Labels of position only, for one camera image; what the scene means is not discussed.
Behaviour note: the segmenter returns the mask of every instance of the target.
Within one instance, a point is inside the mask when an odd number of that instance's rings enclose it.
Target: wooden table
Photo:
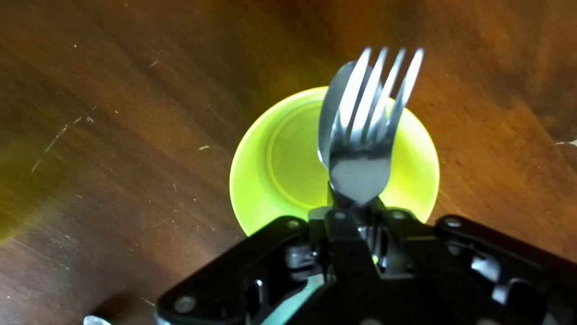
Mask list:
[[[153,324],[243,235],[227,176],[261,112],[366,46],[427,51],[411,111],[461,213],[577,262],[575,2],[0,2],[0,324]]]

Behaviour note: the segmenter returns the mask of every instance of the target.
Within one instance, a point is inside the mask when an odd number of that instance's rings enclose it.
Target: wood grain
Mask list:
[[[577,262],[577,177],[551,141],[575,129],[575,9],[0,0],[1,322],[79,324],[108,302],[153,324],[162,291],[243,237],[227,176],[247,127],[366,46],[427,51],[409,107],[441,161],[431,221]]]

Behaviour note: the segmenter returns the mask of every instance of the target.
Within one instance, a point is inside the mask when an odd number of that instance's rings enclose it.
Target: green bowl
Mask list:
[[[240,141],[230,167],[230,204],[245,235],[279,215],[306,221],[328,206],[328,172],[317,159],[317,123],[326,87],[294,94],[268,109]],[[404,111],[393,147],[391,177],[378,195],[425,223],[438,195],[438,156],[423,125]]]

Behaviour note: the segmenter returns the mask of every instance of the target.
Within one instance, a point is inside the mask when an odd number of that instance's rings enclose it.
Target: metal fork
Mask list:
[[[395,102],[389,94],[396,83],[405,51],[400,49],[384,85],[380,74],[387,56],[382,49],[375,67],[369,67],[369,49],[364,49],[342,93],[330,141],[330,185],[362,208],[384,190],[389,181],[391,154],[402,109],[407,105],[423,49],[416,49],[402,78]]]

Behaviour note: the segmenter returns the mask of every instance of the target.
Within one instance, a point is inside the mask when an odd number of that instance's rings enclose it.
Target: table surface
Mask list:
[[[425,47],[411,111],[459,213],[577,262],[575,2],[0,0],[0,318],[155,298],[243,235],[227,177],[272,103]]]

